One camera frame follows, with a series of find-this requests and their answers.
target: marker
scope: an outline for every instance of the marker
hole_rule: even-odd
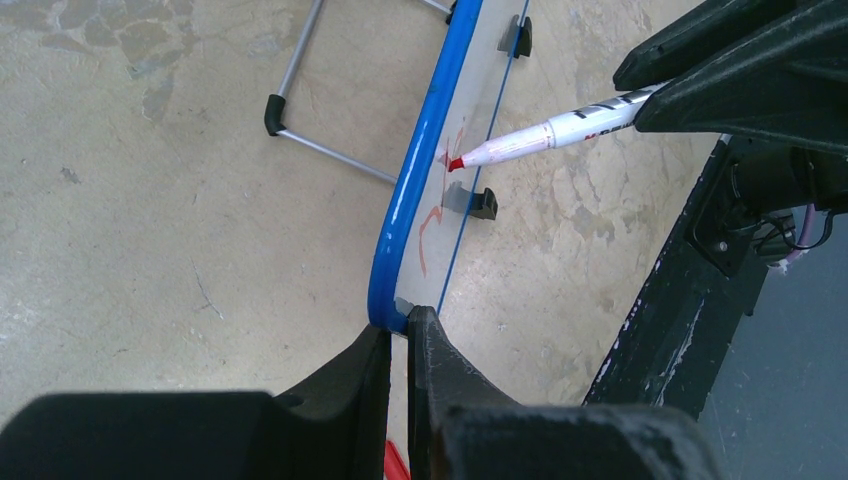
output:
[[[451,161],[448,171],[514,160],[550,148],[562,148],[633,126],[636,114],[668,82],[557,115],[539,125],[487,141]]]

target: small whiteboard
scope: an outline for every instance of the small whiteboard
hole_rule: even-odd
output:
[[[491,135],[527,3],[457,2],[377,242],[375,326],[406,334],[413,306],[441,309],[479,175],[447,164]]]

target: metal rod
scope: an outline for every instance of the metal rod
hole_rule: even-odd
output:
[[[436,10],[444,13],[445,15],[450,15],[450,8],[442,5],[441,3],[437,2],[436,0],[420,0],[420,1],[421,1],[421,3],[425,3],[425,4],[435,8]]]
[[[365,173],[371,174],[371,175],[373,175],[373,176],[375,176],[375,177],[377,177],[381,180],[385,180],[385,181],[391,183],[392,185],[397,183],[397,178],[389,175],[388,173],[385,173],[381,170],[377,170],[374,167],[370,167],[368,165],[365,165],[364,163],[362,163],[358,160],[354,160],[354,159],[344,155],[343,153],[339,153],[339,152],[337,152],[337,151],[335,151],[331,148],[327,148],[327,147],[325,147],[325,146],[323,146],[319,143],[315,143],[314,141],[312,141],[312,140],[310,140],[306,137],[303,137],[301,135],[298,135],[298,134],[292,132],[291,130],[280,130],[279,132],[277,132],[277,135],[280,136],[280,137],[287,137],[287,138],[290,138],[290,139],[292,139],[296,142],[302,143],[303,145],[306,145],[307,147],[309,147],[313,150],[321,152],[324,155],[333,157],[333,158],[335,158],[336,160],[338,160],[342,163],[346,163],[346,164],[350,165],[351,167],[358,168],[359,170],[362,170]]]
[[[306,23],[303,24],[300,38],[297,40],[294,53],[292,53],[292,57],[289,59],[289,65],[286,67],[285,75],[283,75],[283,81],[280,82],[280,88],[277,89],[277,95],[283,98],[286,98],[286,95],[289,93],[291,84],[294,81],[294,75],[300,66],[300,60],[306,51],[306,44],[309,43],[309,37],[312,36],[312,30],[315,29],[315,21],[318,19],[318,12],[321,11],[321,5],[323,3],[324,0],[313,0],[312,8],[309,9],[309,14],[306,16]]]

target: blue whiteboard edge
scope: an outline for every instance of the blue whiteboard edge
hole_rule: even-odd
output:
[[[519,25],[524,24],[524,18],[527,17],[527,7],[530,5],[530,0],[526,0],[524,2],[524,9],[521,11],[521,18],[518,20]],[[501,81],[501,90],[498,92],[498,99],[495,102],[495,110],[492,112],[492,121],[489,123],[489,131],[486,132],[486,140],[492,138],[492,129],[495,128],[495,119],[498,118],[498,110],[501,107],[501,100],[503,99],[503,91],[506,88],[506,80],[509,78],[509,71],[512,68],[512,61],[515,60],[515,56],[513,53],[515,52],[516,47],[518,47],[518,38],[520,32],[516,32],[515,40],[512,43],[512,48],[509,50],[509,60],[506,64],[506,70],[504,71],[504,78]],[[480,180],[480,168],[477,168],[477,173],[474,175],[474,182],[471,184],[471,192],[477,192],[477,182]],[[453,274],[453,265],[456,263],[456,255],[459,253],[459,245],[462,243],[462,234],[465,233],[465,224],[468,223],[468,215],[471,213],[471,202],[473,200],[473,196],[468,198],[468,205],[465,207],[465,216],[462,218],[462,226],[459,227],[459,240],[456,242],[456,247],[453,249],[453,256],[451,257],[451,263],[448,266],[448,274],[445,275],[445,285],[442,287],[442,296],[439,297],[439,307],[436,308],[437,313],[441,313],[442,305],[445,303],[445,295],[448,293],[448,284],[450,283],[451,274]]]
[[[403,251],[482,5],[483,0],[457,2],[377,240],[368,285],[368,320],[401,335],[406,335],[409,321],[395,308],[394,296]],[[404,197],[416,200],[404,202]]]

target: metal stand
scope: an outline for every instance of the metal stand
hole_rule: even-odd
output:
[[[439,4],[435,0],[420,1],[441,13],[446,15],[451,14],[450,8]],[[283,125],[282,117],[283,110],[286,106],[286,96],[291,89],[295,73],[297,73],[297,69],[300,67],[300,61],[303,59],[303,54],[306,51],[306,45],[309,43],[309,38],[312,36],[312,31],[315,29],[315,22],[318,20],[318,13],[321,11],[321,6],[323,4],[324,0],[313,0],[312,2],[312,8],[309,9],[309,14],[306,16],[306,23],[303,25],[303,30],[300,32],[300,38],[297,41],[297,45],[294,47],[294,53],[292,54],[291,59],[289,59],[289,64],[286,67],[286,73],[283,75],[283,81],[280,82],[280,88],[277,89],[276,94],[273,94],[268,98],[268,104],[265,107],[265,128],[268,130],[268,134],[272,137],[290,138],[313,150],[321,152],[324,155],[332,157],[342,163],[350,165],[351,167],[357,168],[360,171],[373,175],[394,185],[397,183],[396,177],[366,165],[359,160],[348,157],[341,152],[337,152],[329,147],[321,145],[320,143],[306,138],[303,135],[297,134]]]

